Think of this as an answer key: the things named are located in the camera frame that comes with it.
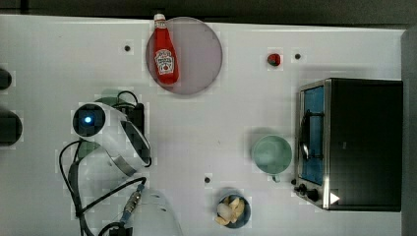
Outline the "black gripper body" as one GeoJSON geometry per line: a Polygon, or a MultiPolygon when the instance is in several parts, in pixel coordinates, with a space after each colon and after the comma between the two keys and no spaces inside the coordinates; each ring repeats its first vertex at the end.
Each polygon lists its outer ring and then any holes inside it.
{"type": "Polygon", "coordinates": [[[145,107],[142,103],[123,104],[121,112],[126,115],[126,120],[121,124],[129,138],[135,137],[138,132],[145,133],[145,107]]]}

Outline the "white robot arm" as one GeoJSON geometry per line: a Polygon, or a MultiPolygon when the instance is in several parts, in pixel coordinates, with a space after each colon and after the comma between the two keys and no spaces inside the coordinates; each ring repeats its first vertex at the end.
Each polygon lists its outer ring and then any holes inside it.
{"type": "Polygon", "coordinates": [[[151,165],[150,145],[125,113],[102,102],[85,103],[75,111],[72,126],[81,144],[97,145],[72,163],[68,174],[76,216],[87,236],[183,236],[166,198],[137,175],[151,165]],[[128,188],[132,191],[122,210],[106,216],[99,229],[89,227],[87,212],[128,188]]]}

